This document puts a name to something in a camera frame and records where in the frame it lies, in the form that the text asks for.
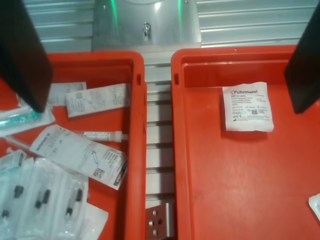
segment black panel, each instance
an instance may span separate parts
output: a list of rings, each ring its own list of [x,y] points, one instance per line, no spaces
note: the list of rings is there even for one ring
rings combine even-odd
[[[0,74],[34,110],[43,112],[53,71],[21,0],[0,0]]]
[[[320,5],[285,69],[293,109],[303,113],[320,98]]]

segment red tray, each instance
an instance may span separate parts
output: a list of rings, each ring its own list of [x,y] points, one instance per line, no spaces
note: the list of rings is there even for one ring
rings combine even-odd
[[[295,46],[185,49],[172,67],[179,240],[319,240],[320,101],[295,114]],[[273,132],[225,130],[222,86],[266,82]]]
[[[49,54],[54,83],[86,82],[87,88],[131,83],[131,107],[68,118],[65,107],[54,107],[56,124],[71,131],[122,131],[129,141],[107,144],[127,154],[128,173],[117,191],[89,179],[88,202],[109,213],[101,240],[137,240],[145,236],[147,86],[144,60],[135,52]],[[16,94],[0,80],[0,110],[17,108]],[[15,134],[31,144],[47,126]],[[0,156],[9,145],[0,138]]]

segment metal latch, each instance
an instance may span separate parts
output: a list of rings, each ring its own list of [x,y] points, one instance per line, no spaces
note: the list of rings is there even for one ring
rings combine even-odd
[[[145,22],[142,25],[142,31],[144,33],[144,40],[149,41],[151,39],[151,24],[148,22]]]
[[[151,207],[145,210],[145,239],[174,239],[174,207],[171,203]]]

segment black tip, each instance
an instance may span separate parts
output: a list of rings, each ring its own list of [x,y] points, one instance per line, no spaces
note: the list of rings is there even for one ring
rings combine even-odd
[[[48,203],[49,197],[50,197],[50,193],[51,193],[51,191],[49,189],[45,190],[44,196],[43,196],[43,199],[42,199],[42,203],[43,204],[47,204]]]
[[[24,187],[21,185],[17,185],[14,188],[14,198],[18,199],[20,195],[24,192]]]
[[[1,216],[2,216],[3,218],[7,218],[7,217],[9,217],[9,215],[10,215],[10,214],[9,214],[9,211],[8,211],[8,210],[3,210]]]
[[[81,202],[81,200],[82,200],[82,189],[78,189],[78,192],[77,192],[77,194],[76,194],[76,198],[75,198],[75,201],[76,202]]]
[[[73,212],[73,209],[71,208],[71,207],[68,207],[67,209],[66,209],[66,212],[65,212],[65,215],[72,215],[72,212]]]
[[[39,200],[37,200],[37,201],[35,202],[34,207],[35,207],[36,209],[39,209],[39,208],[41,208],[41,204],[42,204],[42,202],[39,201]]]

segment corrugated metal wall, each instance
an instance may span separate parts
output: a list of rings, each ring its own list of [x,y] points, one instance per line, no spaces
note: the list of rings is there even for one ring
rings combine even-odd
[[[91,51],[94,0],[24,0],[48,53]]]
[[[197,0],[202,47],[296,44],[318,0]]]

